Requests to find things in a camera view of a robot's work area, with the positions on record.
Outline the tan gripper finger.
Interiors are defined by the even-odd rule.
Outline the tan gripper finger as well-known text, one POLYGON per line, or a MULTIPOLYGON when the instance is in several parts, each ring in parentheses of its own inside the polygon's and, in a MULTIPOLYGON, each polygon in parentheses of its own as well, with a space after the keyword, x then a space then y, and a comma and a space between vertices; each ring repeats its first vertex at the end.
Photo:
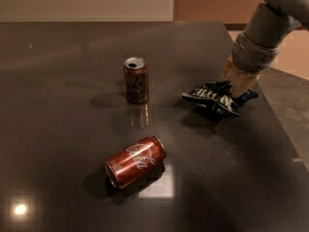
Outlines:
POLYGON ((229 56, 224 65, 222 80, 235 82, 237 80, 238 73, 238 67, 234 64, 233 58, 229 56))
POLYGON ((240 97, 258 81, 259 76, 259 71, 248 72, 236 69, 233 73, 233 85, 231 88, 232 97, 240 97))

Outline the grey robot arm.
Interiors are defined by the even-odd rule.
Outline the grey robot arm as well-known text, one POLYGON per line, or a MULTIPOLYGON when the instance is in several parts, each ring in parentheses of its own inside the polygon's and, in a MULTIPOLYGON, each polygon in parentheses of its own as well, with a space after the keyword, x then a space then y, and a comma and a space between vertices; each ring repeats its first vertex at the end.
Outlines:
POLYGON ((278 55, 280 44, 299 25, 309 27, 309 0, 264 0, 241 31, 227 59, 222 79, 232 98, 240 97, 278 55))

